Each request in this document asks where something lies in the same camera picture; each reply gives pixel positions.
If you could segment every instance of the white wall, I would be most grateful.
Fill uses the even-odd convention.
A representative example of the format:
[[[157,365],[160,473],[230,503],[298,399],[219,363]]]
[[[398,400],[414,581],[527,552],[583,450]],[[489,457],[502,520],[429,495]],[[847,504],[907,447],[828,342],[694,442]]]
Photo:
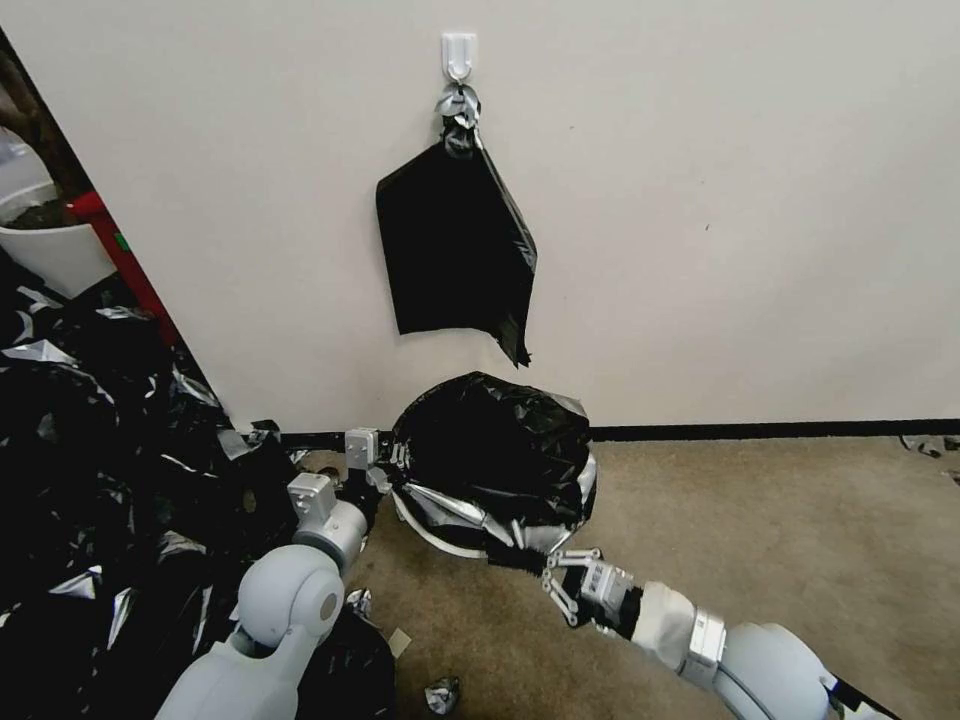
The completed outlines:
[[[83,3],[0,25],[238,421],[389,426],[481,368],[595,424],[960,416],[960,3]],[[530,370],[399,337],[377,180],[479,33],[540,249]]]

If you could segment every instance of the hanging plastic bag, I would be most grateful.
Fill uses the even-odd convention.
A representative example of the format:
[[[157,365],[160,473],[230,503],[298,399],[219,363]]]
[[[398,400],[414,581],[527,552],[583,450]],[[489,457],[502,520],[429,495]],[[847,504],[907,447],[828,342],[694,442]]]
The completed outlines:
[[[536,246],[480,140],[476,93],[451,85],[437,110],[441,141],[377,184],[397,329],[476,328],[529,365]]]

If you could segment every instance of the shiny black plastic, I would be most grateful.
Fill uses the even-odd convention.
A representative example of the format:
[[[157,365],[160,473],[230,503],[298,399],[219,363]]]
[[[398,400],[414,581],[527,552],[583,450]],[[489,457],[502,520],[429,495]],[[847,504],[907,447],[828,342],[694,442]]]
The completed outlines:
[[[589,516],[577,477],[590,422],[567,398],[481,372],[415,400],[394,426],[407,480],[468,500],[507,525],[573,528]]]
[[[377,184],[377,217],[401,335],[476,328],[530,364],[537,249],[486,150],[428,148]]]

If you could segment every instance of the black baseboard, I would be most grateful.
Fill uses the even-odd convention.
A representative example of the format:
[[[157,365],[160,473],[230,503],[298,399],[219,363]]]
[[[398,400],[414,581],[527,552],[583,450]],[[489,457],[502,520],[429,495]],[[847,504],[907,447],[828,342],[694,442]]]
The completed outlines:
[[[591,439],[597,442],[960,435],[960,419],[731,425],[601,425],[590,428],[590,435]],[[343,450],[343,433],[284,433],[283,446],[288,450]]]

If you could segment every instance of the white adhesive hook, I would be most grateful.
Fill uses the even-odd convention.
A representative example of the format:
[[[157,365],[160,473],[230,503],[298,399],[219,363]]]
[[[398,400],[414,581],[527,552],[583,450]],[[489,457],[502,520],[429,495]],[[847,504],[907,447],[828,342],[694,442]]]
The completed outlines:
[[[441,36],[443,72],[455,83],[462,83],[476,65],[475,33],[443,33]]]

